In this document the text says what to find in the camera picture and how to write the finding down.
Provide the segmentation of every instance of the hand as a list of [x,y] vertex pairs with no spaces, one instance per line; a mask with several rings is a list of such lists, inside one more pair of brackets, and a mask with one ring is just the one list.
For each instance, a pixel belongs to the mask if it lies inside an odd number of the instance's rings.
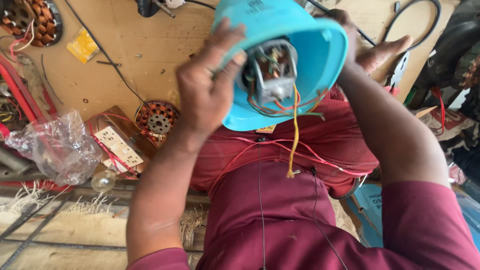
[[238,52],[223,70],[217,71],[225,53],[245,38],[244,31],[244,25],[231,29],[230,20],[223,18],[200,53],[177,70],[179,124],[200,137],[207,138],[221,126],[233,102],[234,79],[246,61],[246,53]]
[[345,30],[348,37],[348,50],[346,63],[355,62],[357,56],[357,27],[350,20],[349,14],[345,10],[332,9],[326,14],[318,14],[315,17],[328,17],[337,21]]

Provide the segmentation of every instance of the plywood board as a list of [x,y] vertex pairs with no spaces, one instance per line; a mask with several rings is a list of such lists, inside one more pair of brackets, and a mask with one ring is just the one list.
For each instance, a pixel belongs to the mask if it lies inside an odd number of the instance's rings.
[[[218,2],[204,1],[213,5]],[[70,2],[112,60],[122,64],[120,69],[128,84],[135,88],[142,98],[166,100],[180,106],[175,68],[188,60],[188,56],[202,46],[213,21],[213,10],[187,3],[174,10],[177,15],[175,19],[163,12],[158,12],[151,18],[143,18],[137,13],[134,0],[70,0]],[[394,0],[324,0],[322,4],[329,8],[347,10],[359,27],[378,40],[393,17],[394,2]],[[56,3],[64,20],[62,40],[50,48],[28,48],[25,52],[34,58],[38,67],[40,55],[44,54],[44,64],[50,82],[64,103],[60,105],[54,100],[60,113],[77,109],[86,120],[95,113],[118,105],[125,114],[133,118],[135,110],[141,103],[123,84],[111,66],[96,63],[106,61],[106,57],[99,54],[83,64],[66,50],[66,44],[72,40],[81,25],[63,0],[56,0]],[[411,53],[408,68],[400,83],[402,92],[397,97],[399,100],[403,100],[407,95],[458,1],[442,0],[441,3],[442,16],[436,30],[422,46]],[[433,15],[431,3],[415,4],[399,18],[389,40],[404,34],[420,36],[433,20]],[[135,57],[135,54],[142,54],[142,58]],[[387,69],[388,64],[372,77],[378,81],[383,80]]]

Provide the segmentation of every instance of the sticker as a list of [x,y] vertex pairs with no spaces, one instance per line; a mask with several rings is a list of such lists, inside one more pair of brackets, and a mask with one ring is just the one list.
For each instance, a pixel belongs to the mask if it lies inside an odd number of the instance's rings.
[[267,127],[264,127],[264,128],[259,128],[257,129],[257,133],[273,133],[273,130],[275,129],[276,127],[276,124],[274,125],[270,125],[270,126],[267,126]]

